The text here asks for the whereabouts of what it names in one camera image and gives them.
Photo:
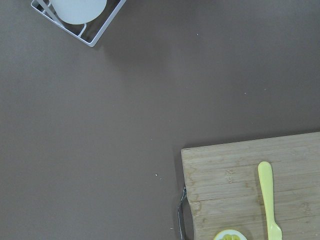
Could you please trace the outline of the cream round plate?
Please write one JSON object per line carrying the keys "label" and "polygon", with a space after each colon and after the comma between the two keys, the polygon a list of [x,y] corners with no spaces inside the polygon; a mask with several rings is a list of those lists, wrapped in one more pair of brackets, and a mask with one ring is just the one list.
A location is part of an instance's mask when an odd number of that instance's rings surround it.
{"label": "cream round plate", "polygon": [[50,0],[58,17],[72,25],[95,20],[105,9],[107,0]]}

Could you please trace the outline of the bamboo cutting board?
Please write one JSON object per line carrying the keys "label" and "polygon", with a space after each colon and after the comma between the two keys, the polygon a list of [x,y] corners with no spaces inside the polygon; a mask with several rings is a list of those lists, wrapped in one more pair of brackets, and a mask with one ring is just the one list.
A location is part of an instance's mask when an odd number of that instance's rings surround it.
{"label": "bamboo cutting board", "polygon": [[258,165],[273,172],[274,215],[285,240],[320,237],[320,135],[317,132],[181,151],[194,238],[223,230],[268,237]]}

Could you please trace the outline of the yellow plastic knife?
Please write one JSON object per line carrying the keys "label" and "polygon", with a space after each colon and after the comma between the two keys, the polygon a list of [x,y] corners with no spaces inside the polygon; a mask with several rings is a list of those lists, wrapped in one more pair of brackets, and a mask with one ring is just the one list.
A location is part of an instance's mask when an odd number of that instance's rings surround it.
{"label": "yellow plastic knife", "polygon": [[275,221],[273,170],[269,162],[262,161],[258,164],[258,177],[265,209],[267,237],[269,240],[282,240],[282,230]]}

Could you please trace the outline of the lemon slice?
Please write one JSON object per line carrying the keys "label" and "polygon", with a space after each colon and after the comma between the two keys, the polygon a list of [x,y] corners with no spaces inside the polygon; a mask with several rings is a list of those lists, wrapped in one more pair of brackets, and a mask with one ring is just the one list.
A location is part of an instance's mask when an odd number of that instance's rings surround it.
{"label": "lemon slice", "polygon": [[247,238],[237,230],[226,229],[220,231],[213,240],[247,240]]}

